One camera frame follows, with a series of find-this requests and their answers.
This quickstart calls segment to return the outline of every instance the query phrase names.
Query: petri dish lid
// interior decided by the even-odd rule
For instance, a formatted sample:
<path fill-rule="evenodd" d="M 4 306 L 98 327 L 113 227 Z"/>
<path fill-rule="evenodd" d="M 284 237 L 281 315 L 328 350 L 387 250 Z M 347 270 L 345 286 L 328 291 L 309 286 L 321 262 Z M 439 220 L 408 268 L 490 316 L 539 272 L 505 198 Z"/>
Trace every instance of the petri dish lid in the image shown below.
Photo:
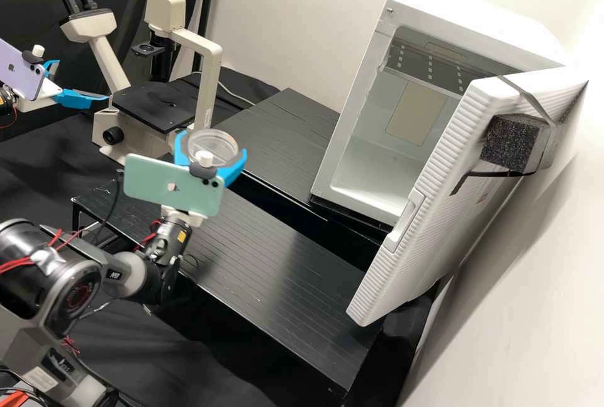
<path fill-rule="evenodd" d="M 239 145 L 227 132 L 217 129 L 193 131 L 186 139 L 186 154 L 189 160 L 197 162 L 199 151 L 209 151 L 214 155 L 212 166 L 225 165 L 239 153 Z"/>

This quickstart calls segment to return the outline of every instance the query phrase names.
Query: smartphone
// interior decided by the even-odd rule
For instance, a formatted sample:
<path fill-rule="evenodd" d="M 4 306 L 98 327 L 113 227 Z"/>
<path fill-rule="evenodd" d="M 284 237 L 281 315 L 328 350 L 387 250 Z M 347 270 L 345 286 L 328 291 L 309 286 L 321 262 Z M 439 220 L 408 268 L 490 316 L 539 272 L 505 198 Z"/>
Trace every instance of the smartphone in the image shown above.
<path fill-rule="evenodd" d="M 38 97 L 46 70 L 42 64 L 30 64 L 21 52 L 0 39 L 0 81 L 29 101 Z"/>

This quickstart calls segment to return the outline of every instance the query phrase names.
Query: black platform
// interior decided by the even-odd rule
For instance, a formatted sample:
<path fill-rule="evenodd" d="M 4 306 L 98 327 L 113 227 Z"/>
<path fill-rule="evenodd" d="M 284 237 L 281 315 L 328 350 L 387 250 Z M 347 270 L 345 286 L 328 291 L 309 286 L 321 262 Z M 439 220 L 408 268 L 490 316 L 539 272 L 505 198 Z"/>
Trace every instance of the black platform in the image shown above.
<path fill-rule="evenodd" d="M 100 220 L 115 184 L 74 198 Z M 120 196 L 108 225 L 139 242 L 159 216 L 156 204 Z M 363 273 L 230 191 L 220 214 L 193 233 L 182 274 L 348 391 L 381 322 L 357 326 L 345 309 Z"/>
<path fill-rule="evenodd" d="M 366 270 L 389 229 L 376 230 L 310 202 L 338 113 L 285 89 L 216 128 L 248 150 L 243 175 L 230 189 Z"/>

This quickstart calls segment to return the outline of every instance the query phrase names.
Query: cable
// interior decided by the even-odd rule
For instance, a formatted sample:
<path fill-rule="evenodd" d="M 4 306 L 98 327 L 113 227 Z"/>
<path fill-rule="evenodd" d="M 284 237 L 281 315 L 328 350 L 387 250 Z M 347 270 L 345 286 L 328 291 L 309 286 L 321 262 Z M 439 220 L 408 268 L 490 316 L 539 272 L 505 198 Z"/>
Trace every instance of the cable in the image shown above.
<path fill-rule="evenodd" d="M 30 259 L 29 256 L 26 256 L 24 258 L 20 258 L 20 259 L 14 259 L 11 260 L 9 262 L 5 262 L 4 264 L 0 265 L 0 275 L 8 272 L 9 270 L 13 270 L 17 267 L 21 267 L 22 265 L 33 265 L 33 261 Z"/>
<path fill-rule="evenodd" d="M 191 73 L 192 73 L 192 74 L 201 74 L 201 71 L 200 71 L 200 70 L 196 70 L 196 71 L 191 72 Z M 241 100 L 241 101 L 243 101 L 243 102 L 245 102 L 245 103 L 247 103 L 247 104 L 250 104 L 251 106 L 254 106 L 254 105 L 255 105 L 255 103 L 254 103 L 254 102 L 252 102 L 251 100 L 248 100 L 248 99 L 246 99 L 245 97 L 242 97 L 242 96 L 239 96 L 238 94 L 235 94 L 233 91 L 231 91 L 229 88 L 227 88 L 227 87 L 224 85 L 224 83 L 222 83 L 220 80 L 218 81 L 218 84 L 220 85 L 220 87 L 221 87 L 222 89 L 224 89 L 224 90 L 226 91 L 226 93 L 227 93 L 229 96 L 233 96 L 235 99 L 239 99 L 239 100 Z"/>
<path fill-rule="evenodd" d="M 109 221 L 109 219 L 111 218 L 111 215 L 113 214 L 113 211 L 115 210 L 115 206 L 118 205 L 118 198 L 120 197 L 120 189 L 121 189 L 121 185 L 120 185 L 120 175 L 123 172 L 123 170 L 118 170 L 118 175 L 116 176 L 116 178 L 114 179 L 115 181 L 115 196 L 113 197 L 113 204 L 111 205 L 111 208 L 109 209 L 109 213 L 107 214 L 107 216 L 105 217 L 105 219 L 103 220 L 103 222 L 101 223 L 101 226 L 99 227 L 99 229 L 96 231 L 96 233 L 94 234 L 91 243 L 93 245 L 96 245 L 98 243 L 99 240 L 99 236 L 101 234 L 101 231 L 103 230 L 103 228 L 107 225 L 107 222 Z"/>
<path fill-rule="evenodd" d="M 40 404 L 43 407 L 48 407 L 47 402 L 42 399 L 41 397 L 39 397 L 34 390 L 30 390 L 29 388 L 19 388 L 19 387 L 0 387 L 0 394 L 6 394 L 8 391 L 21 391 L 22 393 L 27 394 L 27 396 L 30 399 L 33 399 L 34 401 L 36 401 L 38 404 Z"/>
<path fill-rule="evenodd" d="M 98 313 L 99 311 L 101 311 L 101 310 L 105 309 L 107 306 L 109 306 L 109 305 L 110 305 L 110 304 L 111 304 L 111 303 L 112 303 L 114 300 L 115 300 L 115 299 L 111 299 L 111 300 L 109 300 L 109 301 L 107 301 L 107 302 L 103 303 L 103 304 L 102 304 L 101 306 L 99 306 L 98 308 L 93 309 L 92 311 L 88 311 L 87 313 L 84 313 L 83 315 L 81 315 L 80 317 L 78 317 L 78 319 L 77 319 L 77 320 L 78 320 L 78 321 L 81 321 L 82 319 L 85 319 L 85 318 L 87 318 L 88 316 L 91 316 L 91 315 L 93 315 L 93 314 L 95 314 L 95 313 Z"/>
<path fill-rule="evenodd" d="M 234 93 L 233 91 L 231 91 L 229 88 L 227 88 L 226 86 L 224 86 L 224 85 L 222 84 L 222 82 L 220 82 L 220 81 L 219 81 L 219 82 L 218 82 L 218 84 L 220 85 L 220 87 L 221 87 L 222 89 L 224 89 L 224 90 L 225 90 L 225 91 L 226 91 L 226 92 L 227 92 L 227 93 L 228 93 L 230 96 L 233 96 L 235 99 L 239 99 L 239 100 L 242 100 L 242 101 L 243 101 L 243 102 L 245 102 L 245 103 L 249 103 L 251 106 L 254 106 L 254 105 L 255 105 L 255 103 L 254 103 L 254 102 L 252 102 L 252 101 L 250 101 L 250 100 L 248 100 L 248 99 L 246 99 L 246 98 L 244 98 L 244 97 L 242 97 L 242 96 L 238 96 L 237 94 L 235 94 L 235 93 Z"/>
<path fill-rule="evenodd" d="M 10 124 L 0 126 L 0 130 L 9 128 L 11 125 L 15 124 L 16 122 L 17 122 L 17 107 L 13 106 L 13 120 L 11 121 Z"/>
<path fill-rule="evenodd" d="M 65 242 L 61 243 L 56 250 L 59 251 L 61 248 L 63 248 L 64 246 L 68 245 L 69 242 L 71 242 L 73 239 L 75 239 L 82 231 L 84 231 L 84 229 L 80 229 L 79 231 L 74 232 L 70 238 L 68 238 Z"/>
<path fill-rule="evenodd" d="M 61 234 L 63 234 L 63 230 L 61 228 L 59 228 L 57 230 L 57 233 L 55 234 L 55 236 L 50 240 L 50 242 L 47 243 L 47 245 L 49 247 L 52 247 L 56 243 L 56 241 L 59 240 L 59 237 L 61 237 Z"/>

